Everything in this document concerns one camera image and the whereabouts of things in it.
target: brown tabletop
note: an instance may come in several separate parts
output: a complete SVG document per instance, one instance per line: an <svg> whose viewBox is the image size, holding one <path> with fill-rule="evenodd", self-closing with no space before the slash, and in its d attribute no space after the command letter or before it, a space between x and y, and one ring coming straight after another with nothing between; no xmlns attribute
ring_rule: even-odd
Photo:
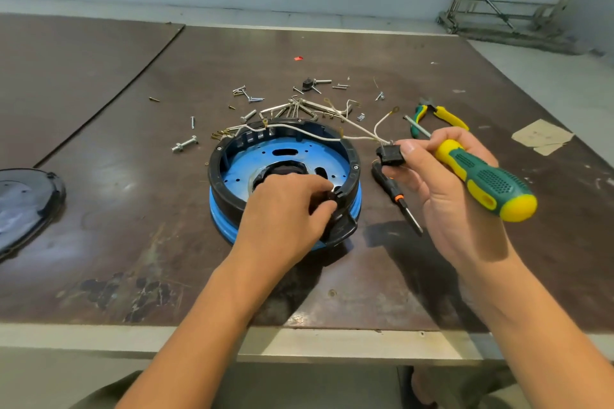
<svg viewBox="0 0 614 409"><path fill-rule="evenodd" d="M0 14L0 168L41 162L182 27Z"/></svg>
<svg viewBox="0 0 614 409"><path fill-rule="evenodd" d="M231 90L247 85L266 98L265 108L285 102L307 76L350 84L322 91L340 107L347 98L360 100L367 127L399 105L402 113L381 128L390 139L408 136L401 116L421 96L463 118L538 195L537 214L508 226L527 265L583 329L614 330L613 170L577 138L549 157L512 141L513 132L536 119L557 120L466 41L196 27L187 27L43 166L66 182L66 210L0 264L0 320L178 324L230 250L211 222L205 163L216 145L211 131L238 124L252 108ZM375 102L380 90L386 99ZM149 95L163 102L152 103ZM430 129L441 123L424 119ZM192 134L199 146L171 152ZM483 330L430 238L415 236L372 180L375 144L356 147L364 195L357 232L342 249L294 268L254 323ZM408 199L418 212L416 200Z"/></svg>

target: blue base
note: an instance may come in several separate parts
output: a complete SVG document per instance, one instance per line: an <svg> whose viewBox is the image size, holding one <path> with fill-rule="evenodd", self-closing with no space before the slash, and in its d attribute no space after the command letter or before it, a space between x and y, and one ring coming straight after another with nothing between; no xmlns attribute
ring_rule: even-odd
<svg viewBox="0 0 614 409"><path fill-rule="evenodd" d="M358 190L356 192L356 197L354 198L354 202L350 207L350 215L356 220L358 215L360 214L360 205L362 203L362 189L360 188L360 183L358 183ZM209 189L209 206L211 207L211 217L213 218L213 222L216 224L220 233L226 238L231 244L234 244L236 240L236 234L238 228L235 227L230 220L226 218L226 216L220 211L220 208L216 204L216 200L213 199L213 190ZM322 249L325 244L321 241L318 241L315 246L311 249L312 251Z"/></svg>

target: green and yellow pliers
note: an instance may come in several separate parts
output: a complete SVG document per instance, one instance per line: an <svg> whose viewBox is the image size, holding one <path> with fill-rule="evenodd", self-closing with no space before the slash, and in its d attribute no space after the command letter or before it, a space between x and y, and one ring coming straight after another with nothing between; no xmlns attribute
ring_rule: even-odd
<svg viewBox="0 0 614 409"><path fill-rule="evenodd" d="M416 107L416 114L414 115L414 121L418 123L422 117L426 115L426 112L431 109L433 110L433 115L437 118L449 123L452 126L458 126L461 128L465 128L465 130L469 131L469 127L465 125L465 122L458 118L456 115L448 112L441 105L433 105L430 100L420 99L418 107ZM420 132L418 128L415 126L411 126L411 137L417 139Z"/></svg>

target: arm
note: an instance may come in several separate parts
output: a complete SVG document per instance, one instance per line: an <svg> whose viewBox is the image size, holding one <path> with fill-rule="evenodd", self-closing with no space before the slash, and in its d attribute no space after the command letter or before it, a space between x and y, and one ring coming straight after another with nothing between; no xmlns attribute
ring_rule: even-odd
<svg viewBox="0 0 614 409"><path fill-rule="evenodd" d="M322 236L336 203L309 214L311 196L332 190L316 175L271 175L250 196L237 239L181 325L134 382L118 409L211 406L258 307Z"/></svg>
<svg viewBox="0 0 614 409"><path fill-rule="evenodd" d="M472 134L444 128L430 141L399 142L406 165L384 172L418 192L435 246L468 286L531 404L614 407L614 368L523 264L501 219L431 155L446 139L498 165Z"/></svg>

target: green and yellow screwdriver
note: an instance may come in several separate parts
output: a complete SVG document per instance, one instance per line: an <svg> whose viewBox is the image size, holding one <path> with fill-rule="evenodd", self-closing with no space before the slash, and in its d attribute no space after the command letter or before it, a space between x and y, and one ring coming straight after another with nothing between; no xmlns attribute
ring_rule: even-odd
<svg viewBox="0 0 614 409"><path fill-rule="evenodd" d="M430 133L409 116L403 118L430 138ZM502 220L522 222L535 213L537 198L520 178L469 154L457 141L442 142L435 151L435 158L465 182L476 201Z"/></svg>

